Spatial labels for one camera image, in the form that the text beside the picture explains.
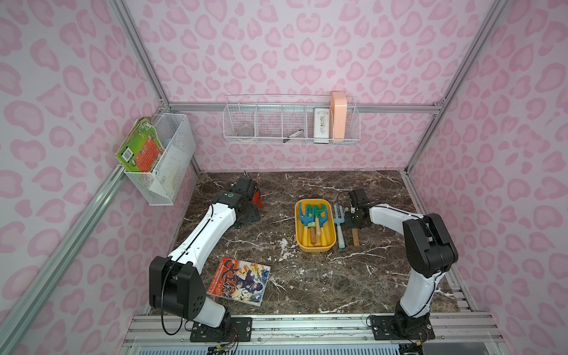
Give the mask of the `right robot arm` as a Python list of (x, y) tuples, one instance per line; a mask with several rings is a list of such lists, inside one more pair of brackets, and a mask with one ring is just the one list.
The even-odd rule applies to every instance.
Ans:
[(459, 253), (439, 214), (417, 214), (373, 203), (363, 189), (348, 196), (354, 209), (349, 217), (352, 226), (376, 224), (404, 238), (411, 273), (405, 294), (396, 305), (393, 330), (409, 337), (412, 331), (427, 327), (434, 293)]

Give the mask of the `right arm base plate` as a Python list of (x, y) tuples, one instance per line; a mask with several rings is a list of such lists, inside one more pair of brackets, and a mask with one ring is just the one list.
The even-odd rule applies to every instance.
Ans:
[(366, 324), (371, 328), (375, 340), (411, 340), (425, 342), (435, 340), (436, 335), (430, 323), (430, 315), (414, 318), (404, 313), (394, 315), (369, 315)]

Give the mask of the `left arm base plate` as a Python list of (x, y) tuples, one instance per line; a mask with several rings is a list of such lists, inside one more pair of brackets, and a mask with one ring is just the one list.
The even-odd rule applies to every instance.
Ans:
[(196, 322), (191, 328), (190, 342), (222, 343), (235, 339), (241, 343), (248, 343), (251, 341), (252, 323), (251, 317), (232, 316), (224, 318), (217, 328)]

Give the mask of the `yellow plastic storage box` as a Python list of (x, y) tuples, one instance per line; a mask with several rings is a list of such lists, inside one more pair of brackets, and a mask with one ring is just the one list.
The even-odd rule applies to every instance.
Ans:
[(337, 242), (331, 204), (321, 198), (296, 203), (295, 231), (299, 247), (305, 252), (329, 251)]

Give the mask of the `light blue hand fork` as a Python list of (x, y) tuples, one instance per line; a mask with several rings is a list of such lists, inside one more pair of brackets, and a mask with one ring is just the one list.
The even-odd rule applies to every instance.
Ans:
[(337, 231), (337, 243), (340, 249), (346, 247), (345, 238), (343, 236), (342, 224), (345, 223), (345, 211), (340, 204), (334, 204), (334, 224)]

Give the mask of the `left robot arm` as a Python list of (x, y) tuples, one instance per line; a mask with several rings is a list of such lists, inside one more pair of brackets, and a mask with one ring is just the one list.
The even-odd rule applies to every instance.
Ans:
[(210, 328), (227, 329), (230, 313), (209, 299), (201, 279), (203, 267), (227, 230), (260, 220), (257, 182), (241, 177), (212, 199), (201, 222), (166, 257), (149, 265), (149, 305), (161, 312)]

